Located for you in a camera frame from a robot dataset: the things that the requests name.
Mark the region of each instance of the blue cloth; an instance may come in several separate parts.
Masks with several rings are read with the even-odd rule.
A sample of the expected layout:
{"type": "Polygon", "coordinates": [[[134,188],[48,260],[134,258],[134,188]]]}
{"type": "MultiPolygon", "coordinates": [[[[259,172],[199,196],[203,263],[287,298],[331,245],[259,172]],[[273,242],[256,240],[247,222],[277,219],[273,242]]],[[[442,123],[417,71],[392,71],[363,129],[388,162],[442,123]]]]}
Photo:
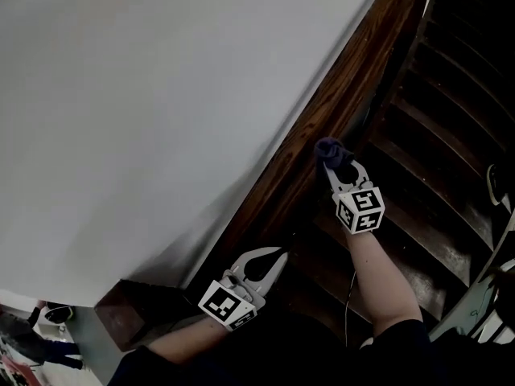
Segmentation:
{"type": "Polygon", "coordinates": [[[45,340],[45,349],[47,350],[47,362],[62,364],[73,369],[81,369],[83,366],[81,360],[68,357],[68,355],[80,354],[79,347],[75,343],[45,340]]]}
{"type": "Polygon", "coordinates": [[[316,175],[319,179],[327,177],[323,164],[329,169],[338,169],[349,165],[354,154],[344,148],[335,138],[321,138],[315,144],[316,175]]]}

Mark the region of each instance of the wooden stair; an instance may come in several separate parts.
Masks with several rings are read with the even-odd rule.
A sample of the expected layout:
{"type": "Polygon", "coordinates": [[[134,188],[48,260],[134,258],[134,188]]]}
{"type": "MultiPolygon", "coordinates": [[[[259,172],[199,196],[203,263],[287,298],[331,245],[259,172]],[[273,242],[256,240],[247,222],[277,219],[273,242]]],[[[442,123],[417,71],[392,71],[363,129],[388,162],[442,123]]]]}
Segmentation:
{"type": "MultiPolygon", "coordinates": [[[[343,138],[381,188],[386,211],[374,234],[428,329],[489,264],[507,217],[492,208],[485,174],[515,133],[515,0],[431,0],[420,21],[425,2],[375,1],[188,286],[192,302],[242,252],[288,245],[267,301],[345,340],[354,268],[328,185],[315,176],[313,146],[324,136],[343,138]]],[[[372,334],[369,320],[355,282],[350,347],[372,334]]]]}
{"type": "MultiPolygon", "coordinates": [[[[515,46],[500,54],[489,16],[506,4],[432,0],[388,100],[358,146],[386,205],[374,234],[414,288],[429,329],[461,299],[496,245],[498,220],[484,181],[515,133],[515,46]]],[[[297,228],[278,293],[286,304],[293,296],[292,310],[317,317],[341,337],[354,269],[335,211],[326,193],[312,220],[297,228]],[[312,299],[300,301],[296,290],[284,289],[292,290],[291,279],[331,306],[310,309],[312,299]]],[[[371,332],[357,283],[348,308],[348,339],[356,346],[371,332]]]]}

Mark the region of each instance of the dark sleeve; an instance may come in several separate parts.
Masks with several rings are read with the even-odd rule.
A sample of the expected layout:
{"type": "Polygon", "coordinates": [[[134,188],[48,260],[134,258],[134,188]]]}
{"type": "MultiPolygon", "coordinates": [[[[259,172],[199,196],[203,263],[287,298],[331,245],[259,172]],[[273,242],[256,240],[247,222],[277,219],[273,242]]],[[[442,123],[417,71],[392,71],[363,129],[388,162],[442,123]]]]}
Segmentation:
{"type": "Polygon", "coordinates": [[[127,384],[177,384],[180,367],[140,347],[125,355],[108,386],[127,384]]]}
{"type": "Polygon", "coordinates": [[[445,367],[418,320],[390,327],[374,340],[370,351],[383,383],[448,384],[445,367]]]}
{"type": "Polygon", "coordinates": [[[453,328],[433,344],[452,384],[506,384],[505,371],[492,368],[510,367],[515,343],[478,343],[453,328]]]}
{"type": "Polygon", "coordinates": [[[34,311],[32,312],[31,316],[27,319],[31,327],[34,327],[35,324],[38,322],[39,314],[41,313],[41,309],[39,307],[35,307],[34,311]]]}

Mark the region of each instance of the person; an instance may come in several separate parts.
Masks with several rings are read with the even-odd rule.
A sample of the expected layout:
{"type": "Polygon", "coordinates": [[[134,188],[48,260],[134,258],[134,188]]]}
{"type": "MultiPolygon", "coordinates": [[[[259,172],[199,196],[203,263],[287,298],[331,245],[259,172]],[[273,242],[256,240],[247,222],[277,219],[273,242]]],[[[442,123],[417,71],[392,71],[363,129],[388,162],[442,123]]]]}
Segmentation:
{"type": "Polygon", "coordinates": [[[34,331],[33,327],[45,306],[46,302],[39,300],[29,319],[14,316],[0,307],[0,337],[18,353],[38,364],[51,362],[81,369],[81,360],[68,357],[80,354],[75,343],[44,339],[34,331]]]}
{"type": "Polygon", "coordinates": [[[347,238],[372,319],[372,345],[350,351],[314,319],[274,310],[232,333],[204,318],[126,355],[109,386],[447,384],[407,280],[371,232],[347,238]]]}

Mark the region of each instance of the stair tread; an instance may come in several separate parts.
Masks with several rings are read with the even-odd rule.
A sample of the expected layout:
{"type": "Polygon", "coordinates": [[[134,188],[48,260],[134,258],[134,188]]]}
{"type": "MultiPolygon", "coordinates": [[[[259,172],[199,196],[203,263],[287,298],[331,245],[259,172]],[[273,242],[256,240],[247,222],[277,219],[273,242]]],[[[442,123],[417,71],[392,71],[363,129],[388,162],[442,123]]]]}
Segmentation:
{"type": "Polygon", "coordinates": [[[392,104],[416,120],[420,125],[432,132],[437,138],[450,147],[480,178],[484,177],[486,173],[484,164],[449,130],[443,128],[425,113],[398,96],[392,100],[392,104]]]}
{"type": "Polygon", "coordinates": [[[474,83],[476,83],[482,90],[484,90],[504,111],[505,113],[514,119],[512,114],[509,111],[509,108],[505,105],[503,100],[499,98],[497,94],[492,92],[492,90],[485,85],[485,83],[479,78],[475,73],[471,72],[461,64],[459,64],[456,60],[452,59],[449,55],[446,55],[441,50],[436,48],[433,44],[431,44],[428,40],[422,40],[420,42],[423,46],[425,46],[427,49],[433,51],[434,53],[440,55],[442,58],[444,58],[449,64],[452,64],[455,68],[459,69],[465,76],[467,76],[470,80],[472,80],[474,83]]]}
{"type": "MultiPolygon", "coordinates": [[[[290,312],[311,316],[329,328],[342,342],[345,341],[344,305],[324,293],[291,265],[286,265],[268,298],[271,302],[278,300],[280,306],[290,312]]],[[[373,335],[372,325],[352,310],[348,311],[348,327],[348,346],[352,348],[358,348],[373,335]]]]}
{"type": "Polygon", "coordinates": [[[476,201],[463,194],[458,196],[458,191],[452,190],[449,182],[441,179],[438,174],[432,173],[401,147],[380,133],[375,133],[370,142],[429,187],[477,233],[490,250],[493,250],[492,219],[481,211],[480,205],[476,201]]]}
{"type": "Polygon", "coordinates": [[[385,217],[469,287],[472,256],[457,250],[452,237],[446,232],[415,218],[413,214],[404,211],[386,195],[382,197],[385,201],[385,217]]]}
{"type": "Polygon", "coordinates": [[[458,35],[452,32],[452,30],[449,30],[445,25],[443,25],[440,21],[437,19],[431,18],[428,23],[434,24],[436,27],[440,28],[442,31],[445,31],[449,36],[451,36],[453,39],[455,39],[458,43],[463,44],[470,52],[472,52],[474,55],[477,55],[483,62],[485,62],[489,67],[491,67],[495,72],[497,72],[500,76],[503,76],[503,73],[497,68],[495,64],[493,64],[489,59],[484,57],[484,55],[480,52],[478,52],[471,44],[466,42],[465,40],[461,39],[458,35]]]}
{"type": "Polygon", "coordinates": [[[436,5],[444,13],[458,12],[467,15],[469,22],[473,22],[478,30],[487,38],[498,38],[502,35],[499,29],[505,26],[504,22],[512,6],[510,0],[437,0],[436,5]]]}
{"type": "Polygon", "coordinates": [[[515,61],[514,55],[506,55],[506,47],[499,46],[499,40],[485,38],[481,31],[477,30],[468,20],[455,13],[444,13],[434,10],[431,21],[443,29],[452,33],[456,38],[481,53],[490,64],[495,64],[495,69],[502,76],[510,76],[510,70],[515,61]]]}
{"type": "MultiPolygon", "coordinates": [[[[325,232],[329,235],[334,241],[336,241],[342,248],[342,250],[346,250],[347,241],[345,239],[345,233],[342,229],[342,225],[339,220],[336,218],[335,214],[332,212],[329,203],[324,204],[322,209],[319,211],[317,216],[313,219],[313,223],[316,227],[318,227],[322,232],[325,232]]],[[[417,298],[418,304],[425,311],[427,311],[431,316],[433,316],[436,320],[440,320],[443,316],[443,308],[445,305],[445,299],[447,291],[443,288],[442,285],[437,285],[435,283],[435,279],[430,276],[429,273],[418,269],[411,265],[409,261],[402,258],[398,253],[400,248],[395,244],[391,244],[387,239],[383,237],[385,233],[377,234],[377,239],[383,246],[383,249],[387,252],[389,257],[392,259],[394,264],[401,270],[402,274],[406,277],[406,280],[411,284],[414,289],[415,296],[417,298]]],[[[306,256],[306,259],[303,260],[307,263],[307,267],[309,267],[309,257],[306,256]]],[[[323,256],[323,260],[320,262],[319,269],[317,273],[324,274],[325,270],[334,269],[333,258],[327,255],[323,256]]],[[[334,293],[339,293],[340,289],[337,287],[339,282],[333,281],[331,278],[331,273],[328,273],[326,276],[323,276],[322,283],[325,285],[325,290],[334,295],[334,293]]],[[[359,290],[356,292],[353,290],[351,296],[351,303],[353,306],[361,306],[362,301],[358,302],[360,297],[359,290]]],[[[368,316],[366,311],[363,313],[359,309],[355,310],[358,314],[363,314],[365,317],[368,316]]]]}
{"type": "Polygon", "coordinates": [[[462,109],[473,121],[475,121],[490,138],[497,143],[502,149],[508,148],[511,139],[508,137],[507,130],[503,127],[499,127],[496,120],[491,118],[484,110],[480,110],[476,105],[469,102],[464,96],[459,93],[450,90],[445,84],[440,83],[435,78],[431,77],[428,73],[424,72],[417,61],[414,61],[410,65],[410,71],[417,76],[420,76],[433,88],[441,92],[449,101],[454,103],[460,109],[462,109]]]}
{"type": "MultiPolygon", "coordinates": [[[[305,241],[296,239],[288,261],[331,296],[346,303],[354,266],[344,248],[341,248],[341,253],[336,253],[326,248],[312,248],[305,241]]],[[[357,281],[354,281],[348,307],[370,322],[357,281]]]]}

